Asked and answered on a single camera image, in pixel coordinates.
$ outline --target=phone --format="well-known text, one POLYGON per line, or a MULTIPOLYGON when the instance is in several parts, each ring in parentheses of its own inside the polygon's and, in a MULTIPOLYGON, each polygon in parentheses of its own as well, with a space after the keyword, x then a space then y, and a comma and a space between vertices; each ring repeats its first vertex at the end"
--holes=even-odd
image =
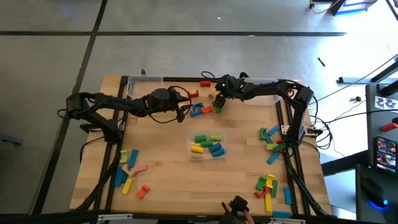
POLYGON ((383 137, 376 138, 376 167, 389 174, 397 173, 397 143, 383 137))

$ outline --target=wooden tabletop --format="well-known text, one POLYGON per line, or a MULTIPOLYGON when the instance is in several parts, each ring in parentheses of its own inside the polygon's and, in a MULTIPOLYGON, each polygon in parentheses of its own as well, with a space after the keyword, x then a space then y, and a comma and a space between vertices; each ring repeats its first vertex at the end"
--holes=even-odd
MULTIPOLYGON (((116 96, 120 79, 120 76, 105 76, 101 92, 116 96)), ((180 85, 190 92, 199 90, 200 97, 192 98, 193 103, 211 105, 211 98, 208 97, 211 88, 201 87, 196 82, 164 82, 164 87, 171 85, 180 85)), ((134 92, 135 95, 145 95, 158 87, 159 84, 150 82, 137 83, 134 92)), ((102 109, 99 113, 110 119, 113 110, 102 109)), ((175 113, 158 113, 154 117, 165 121, 174 118, 175 113)), ((308 113, 304 123, 306 126, 310 125, 308 113)), ((147 164, 148 170, 134 177, 128 195, 121 193, 123 186, 115 187, 112 211, 222 215, 224 210, 221 202, 228 203, 236 195, 240 195, 248 201, 252 215, 271 216, 264 209, 264 199, 256 198, 254 192, 260 175, 274 174, 279 186, 277 196, 272 198, 272 209, 291 212, 291 206, 286 205, 284 199, 283 187, 288 184, 283 158, 280 156, 269 165, 266 160, 272 152, 265 150, 265 142, 259 140, 261 127, 270 129, 277 124, 275 105, 248 106, 240 100, 227 100, 221 114, 202 114, 194 118, 188 115, 182 123, 175 121, 159 124, 150 117, 136 118, 129 115, 123 149, 129 153, 132 149, 138 149, 136 164, 147 164), (222 129, 226 133, 228 155, 223 159, 191 161, 187 156, 187 133, 211 129, 222 129), (144 184, 150 190, 143 199, 138 199, 136 192, 144 184)), ((100 136, 102 133, 90 133, 87 140, 100 136)), ((272 139, 279 140, 279 133, 274 134, 272 139)), ((305 137, 304 140, 315 144, 314 138, 305 137)), ((99 140, 85 147, 70 208, 79 206, 97 184, 105 146, 106 143, 99 140)), ((305 144, 299 149, 307 188, 322 208, 331 213, 318 152, 305 144)), ((303 213, 297 186, 295 191, 298 211, 303 213)), ((103 190, 101 208, 104 208, 107 192, 108 185, 103 190)))

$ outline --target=computer mouse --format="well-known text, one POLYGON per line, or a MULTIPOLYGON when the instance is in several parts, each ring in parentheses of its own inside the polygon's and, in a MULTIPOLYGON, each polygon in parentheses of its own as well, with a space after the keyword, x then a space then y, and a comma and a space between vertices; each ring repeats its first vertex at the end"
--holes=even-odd
POLYGON ((384 195, 383 189, 374 180, 365 177, 361 179, 361 187, 369 199, 378 207, 384 208, 388 204, 388 199, 384 195))

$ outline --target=wooden table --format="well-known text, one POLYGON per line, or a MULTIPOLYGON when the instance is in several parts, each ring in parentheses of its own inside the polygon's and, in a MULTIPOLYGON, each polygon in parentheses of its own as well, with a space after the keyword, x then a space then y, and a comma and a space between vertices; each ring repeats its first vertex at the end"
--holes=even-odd
MULTIPOLYGON (((120 79, 120 76, 105 76, 101 92, 116 96, 120 79)), ((211 98, 208 97, 211 88, 200 87, 196 82, 164 82, 164 87, 171 85, 180 85, 191 92, 198 89, 200 97, 193 98, 193 103, 203 102, 205 106, 211 104, 211 98)), ((139 83, 134 86, 134 92, 135 95, 146 95, 158 86, 159 84, 150 82, 139 83)), ((99 113, 110 119, 113 110, 102 109, 99 113)), ((158 113, 154 117, 165 121, 174 118, 175 113, 158 113)), ((266 144, 259 140, 261 127, 270 129, 275 125, 275 105, 248 106, 240 100, 227 100, 221 114, 203 114, 194 118, 188 115, 182 123, 159 124, 149 117, 136 118, 129 115, 123 149, 129 153, 132 149, 138 149, 136 164, 147 164, 148 170, 136 175, 128 195, 121 193, 123 186, 115 188, 112 211, 222 215, 224 210, 221 202, 228 203, 236 195, 240 195, 248 201, 252 215, 271 216, 271 213, 265 212, 264 199, 256 198, 253 193, 260 175, 274 174, 279 186, 277 196, 272 198, 272 209, 291 212, 291 206, 286 205, 284 199, 283 187, 288 184, 283 158, 280 156, 269 165, 266 160, 271 152, 264 150, 266 144), (226 133, 229 148, 227 157, 191 161, 187 156, 187 133, 218 128, 226 133), (140 200, 136 198, 136 192, 143 184, 150 191, 140 200)), ((305 115, 305 125, 310 125, 308 113, 305 115)), ((88 141, 101 135, 102 133, 90 133, 88 141)), ((279 133, 274 134, 272 139, 280 139, 279 133)), ((314 138, 305 137, 304 140, 315 144, 314 138)), ((105 146, 106 143, 102 140, 86 146, 70 208, 79 206, 97 184, 105 146)), ((305 144, 299 148, 306 185, 322 208, 331 213, 318 152, 305 144)), ((296 186, 295 190, 298 211, 303 213, 299 188, 296 186)), ((108 185, 104 187, 100 208, 104 208, 107 192, 108 185)))

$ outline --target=concrete floor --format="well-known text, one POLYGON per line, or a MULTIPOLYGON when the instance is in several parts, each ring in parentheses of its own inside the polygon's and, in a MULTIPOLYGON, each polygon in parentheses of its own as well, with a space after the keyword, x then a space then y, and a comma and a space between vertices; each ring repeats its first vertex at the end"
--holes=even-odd
MULTIPOLYGON (((0 34, 7 30, 92 31, 100 5, 100 0, 0 0, 0 34)), ((328 4, 317 4, 318 10, 327 7, 328 4)), ((338 77, 361 77, 398 53, 397 25, 384 1, 375 3, 368 12, 340 17, 315 15, 308 10, 307 1, 109 1, 100 31, 347 34, 97 36, 80 91, 98 91, 104 75, 134 76, 144 68, 148 75, 169 77, 197 77, 202 70, 209 70, 216 75, 245 71, 252 77, 301 79, 321 98, 341 88, 335 83, 338 77)), ((21 147, 0 145, 0 213, 31 210, 61 122, 55 112, 65 106, 88 41, 88 36, 0 35, 0 133, 24 140, 21 147)), ((343 112, 351 107, 348 98, 357 95, 364 95, 363 86, 321 101, 319 117, 337 117, 340 112, 330 113, 332 105, 339 103, 339 111, 343 112)), ((350 122, 356 142, 345 134, 346 123, 331 125, 336 149, 345 156, 366 148, 364 116, 350 122)), ((72 121, 69 126, 43 212, 64 212, 69 208, 79 169, 78 151, 86 141, 79 124, 72 121)), ((332 149, 323 153, 341 157, 332 149)))

